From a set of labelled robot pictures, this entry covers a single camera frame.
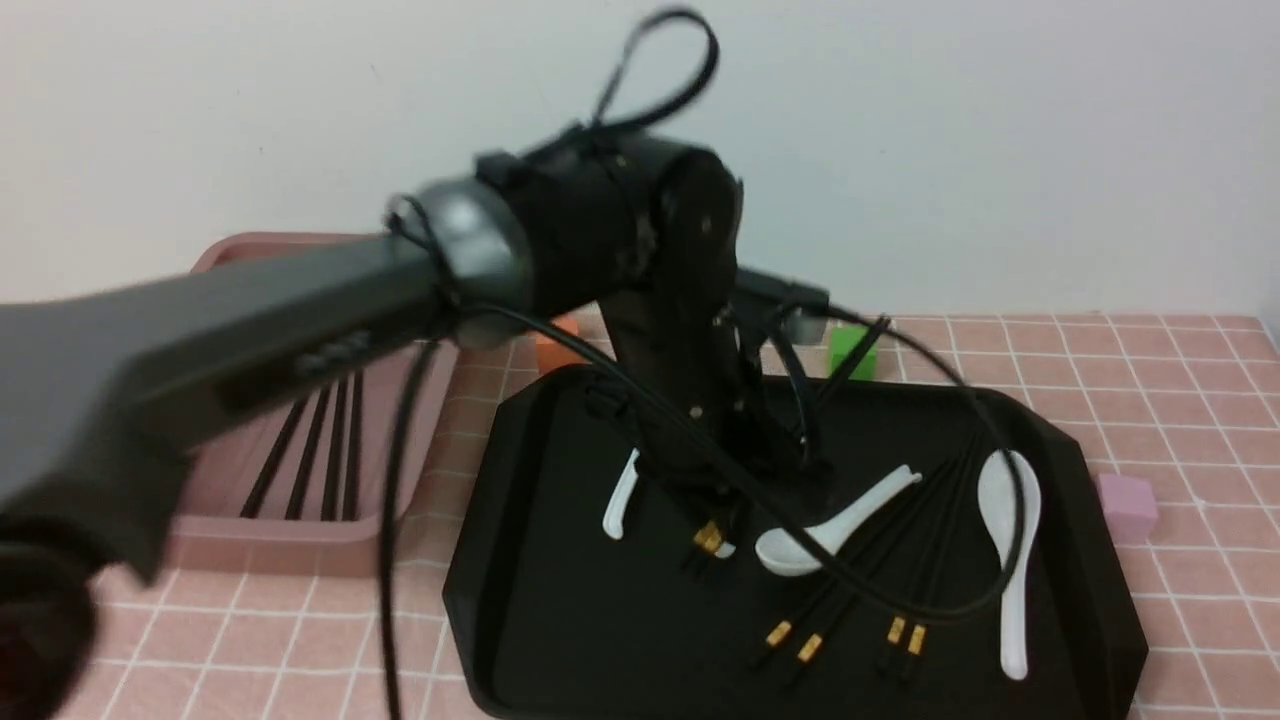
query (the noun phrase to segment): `spoon handle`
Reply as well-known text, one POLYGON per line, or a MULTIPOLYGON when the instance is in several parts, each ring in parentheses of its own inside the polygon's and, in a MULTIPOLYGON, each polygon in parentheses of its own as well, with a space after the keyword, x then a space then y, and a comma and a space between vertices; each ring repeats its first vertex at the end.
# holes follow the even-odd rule
POLYGON ((863 527, 863 523, 878 512, 881 507, 888 505, 888 502, 893 500, 897 493, 919 480, 919 473, 913 473, 910 468, 902 465, 886 475, 881 482, 872 486, 870 489, 858 498, 858 501, 846 507, 838 515, 817 528, 809 528, 809 534, 823 546, 828 546, 828 551, 835 552, 845 544, 845 541, 847 541, 849 537, 858 530, 858 528, 863 527))
POLYGON ((1021 562, 1000 601, 1000 666, 1011 680, 1027 678, 1027 565, 1021 562))
POLYGON ((604 527, 604 534, 613 539, 622 539, 622 518, 627 512, 631 493, 636 488, 636 479, 639 479, 636 474, 636 457, 639 455, 640 451, 631 451, 626 466, 622 468, 622 475, 618 477, 618 484, 613 488, 613 496, 609 497, 609 503, 604 507, 604 519, 600 524, 604 527))

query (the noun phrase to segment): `black chopstick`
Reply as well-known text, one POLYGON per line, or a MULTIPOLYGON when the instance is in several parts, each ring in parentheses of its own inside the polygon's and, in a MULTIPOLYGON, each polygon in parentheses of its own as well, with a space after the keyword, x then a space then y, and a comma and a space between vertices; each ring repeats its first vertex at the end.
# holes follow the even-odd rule
MULTIPOLYGON (((943 486, 941 482, 942 477, 945 477, 942 469, 952 464, 952 460, 943 461, 938 470, 931 473, 934 479, 927 480, 929 487, 915 493, 915 496, 911 497, 911 502, 895 509, 895 516, 877 528, 876 534, 868 538, 867 544, 863 546, 864 551, 865 548, 876 544, 876 541, 878 541, 881 536, 891 536, 887 542, 878 544, 876 556, 872 557, 867 566, 867 578, 874 578, 876 574, 881 571, 890 556, 897 548, 897 543, 901 542, 902 536, 911 529, 911 524, 920 515, 920 512, 924 511, 924 507, 928 506, 929 501, 943 486)), ((852 610, 861 600, 861 596, 858 593, 847 591, 841 591, 840 596, 844 601, 838 602, 829 615, 818 624, 818 629, 809 635, 804 646, 801 646, 800 652, 796 653, 796 664, 791 667, 791 673, 786 680, 787 687, 794 687, 800 678, 804 676, 809 665, 813 662, 814 656, 818 655, 818 651, 827 642, 827 638, 829 638, 831 634, 838 629, 840 623, 849 615, 849 611, 852 610)))
POLYGON ((355 520, 360 512, 360 446, 361 420, 365 414, 365 372, 356 370, 351 379, 351 428, 347 433, 347 478, 343 486, 342 519, 355 520))
MULTIPOLYGON (((933 532, 924 546, 924 557, 916 566, 915 577, 911 580, 914 589, 910 592, 924 602, 937 601, 942 573, 946 569, 946 557, 951 550, 960 510, 965 502, 964 491, 972 484, 975 455, 973 450, 970 443, 952 483, 951 496, 947 505, 943 506, 942 521, 933 525, 933 532)), ((905 683, 914 678, 919 656, 924 652, 928 628, 923 623, 902 615, 895 616, 886 635, 886 644, 876 660, 876 669, 882 673, 887 671, 897 651, 905 650, 906 657, 899 673, 899 680, 905 683)))
POLYGON ((854 369, 858 368, 858 364, 867 357, 867 355, 872 351, 872 347, 876 346, 876 342, 882 334, 884 334, 884 331, 887 331, 892 323, 893 320, 890 319, 888 315, 881 315, 874 323, 872 323, 872 327, 867 328, 867 332, 863 333, 858 345, 849 351, 849 355, 846 355, 845 359, 840 361, 840 365, 836 366, 836 372, 828 375, 827 382, 824 382, 818 389, 815 406, 819 410, 831 401, 837 389, 849 382, 849 377, 854 374, 854 369))
MULTIPOLYGON (((910 528, 911 521, 920 512, 920 509, 928 502, 928 498, 937 492, 936 488, 938 487, 938 483, 932 480, 927 480, 927 483, 928 487, 923 489, 910 489, 908 495, 901 495, 895 498, 891 503, 892 507, 883 511, 883 519, 869 533, 865 533, 865 541, 859 537, 864 533, 855 533, 842 548, 842 552, 837 553, 837 557, 847 562, 854 562, 859 560, 863 553, 868 552, 869 548, 877 546, 879 539, 884 537, 890 529, 893 529, 893 538, 887 543, 881 543, 879 555, 872 561, 876 569, 879 569, 879 565, 884 561, 884 557, 888 556, 893 544, 896 544, 897 539, 902 537, 906 528, 910 528)), ((777 651, 783 642, 786 642, 792 630, 795 630, 796 625, 803 623, 809 614, 812 614, 813 610, 836 589, 836 585, 837 583, 835 578, 827 578, 818 591, 805 600, 799 611, 792 612, 790 618, 783 619, 768 633, 768 635, 765 635, 764 647, 751 656, 748 665, 750 667, 759 667, 763 665, 773 655, 773 652, 777 651)), ((818 638, 818 646, 823 642, 822 633, 814 633, 810 635, 809 642, 805 644, 808 652, 801 650, 801 655, 808 656, 809 660, 812 660, 813 655, 817 652, 817 647, 810 647, 814 642, 814 637, 818 638)), ((808 664, 808 660, 803 660, 801 662, 808 664)))
POLYGON ((293 493, 289 495, 289 505, 284 510, 285 520, 302 519, 302 503, 307 498, 307 486, 311 484, 311 469, 316 464, 316 448, 320 447, 320 430, 324 429, 324 418, 329 413, 329 387, 324 387, 316 396, 315 414, 311 416, 311 428, 307 430, 307 443, 302 446, 302 461, 298 464, 298 475, 293 479, 293 493))
POLYGON ((271 445, 271 451, 266 455, 266 462, 262 462, 262 469, 257 473, 257 480, 253 482, 253 488, 248 491, 248 497, 244 498, 244 506, 241 507, 241 518, 253 519, 261 512, 262 501, 266 500, 266 491, 271 488, 271 482, 275 480, 275 474, 280 470, 280 461, 284 460, 284 452, 289 448, 293 433, 298 430, 298 423, 302 421, 302 411, 306 409, 307 398, 305 397, 294 402, 293 407, 289 409, 289 415, 284 419, 284 427, 275 436, 275 443, 271 445))
MULTIPOLYGON (((965 506, 965 500, 972 496, 972 493, 965 495, 965 489, 973 484, 970 478, 972 475, 968 473, 960 478, 961 482, 957 483, 956 498, 952 500, 951 506, 947 509, 947 527, 942 532, 942 543, 938 547, 937 556, 933 559, 933 570, 929 571, 929 583, 924 589, 924 601, 928 603, 937 602, 942 594, 942 574, 946 570, 947 557, 951 555, 951 548, 955 544, 956 528, 960 527, 960 511, 965 506)), ((915 626, 911 629, 911 639, 906 644, 906 659, 902 661, 899 680, 906 683, 915 676, 920 656, 924 653, 924 637, 927 632, 928 628, 923 623, 915 623, 915 626)))
POLYGON ((329 434, 329 466, 325 468, 320 520, 338 519, 338 483, 342 482, 342 443, 347 438, 347 378, 338 380, 333 401, 333 432, 329 434))

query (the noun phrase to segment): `black tray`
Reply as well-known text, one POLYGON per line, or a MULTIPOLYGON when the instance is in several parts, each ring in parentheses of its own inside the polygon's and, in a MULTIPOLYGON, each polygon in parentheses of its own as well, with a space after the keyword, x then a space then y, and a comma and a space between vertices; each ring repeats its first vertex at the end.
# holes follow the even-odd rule
MULTIPOLYGON (((1043 489, 1029 566, 1028 679, 1014 683, 1000 670, 995 611, 931 628, 911 684, 882 676, 873 662, 891 615, 864 602, 787 689, 804 628, 763 669, 748 669, 748 659, 822 578, 781 579, 760 568, 754 538, 771 527, 762 512, 732 560, 696 578, 681 570, 690 528, 658 488, 637 488, 626 537, 607 538, 600 516, 631 447, 588 413, 584 389, 594 377, 585 368, 554 373, 506 401, 493 427, 444 587, 467 685, 486 712, 521 720, 1125 717, 1147 642, 1102 507, 1075 441, 1019 402, 980 392, 1043 489)), ((783 407, 785 384, 769 387, 783 407)), ((855 492, 902 462, 938 465, 975 423, 956 391, 941 387, 846 383, 823 411, 827 455, 855 492)), ((927 515, 879 583, 905 582, 927 515)), ((975 498, 955 542, 943 575, 948 606, 975 597, 998 571, 975 498)))

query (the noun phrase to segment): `orange block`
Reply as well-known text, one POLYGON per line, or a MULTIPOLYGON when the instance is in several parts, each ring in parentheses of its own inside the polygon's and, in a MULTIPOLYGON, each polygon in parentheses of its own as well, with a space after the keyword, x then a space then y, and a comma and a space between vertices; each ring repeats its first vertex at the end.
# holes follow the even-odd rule
MULTIPOLYGON (((579 334, 577 320, 571 315, 557 318, 556 327, 575 336, 579 334)), ((586 360, 584 360, 577 352, 573 352, 541 333, 534 334, 534 352, 538 355, 539 375, 545 375, 547 373, 558 370, 564 365, 582 365, 586 363, 586 360)))

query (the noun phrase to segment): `green block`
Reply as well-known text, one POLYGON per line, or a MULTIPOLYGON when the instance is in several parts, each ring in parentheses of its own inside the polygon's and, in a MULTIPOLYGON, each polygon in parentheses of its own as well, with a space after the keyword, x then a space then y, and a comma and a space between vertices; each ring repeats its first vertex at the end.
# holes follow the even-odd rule
MULTIPOLYGON (((832 328, 831 331, 831 355, 828 357, 829 366, 827 368, 827 374, 833 374, 836 368, 845 361, 845 357, 852 352, 854 347, 863 341, 867 334, 867 328, 832 328)), ((872 351, 863 357, 863 361, 854 368, 850 378, 855 380, 873 380, 876 379, 876 356, 879 351, 878 343, 872 346, 872 351)))

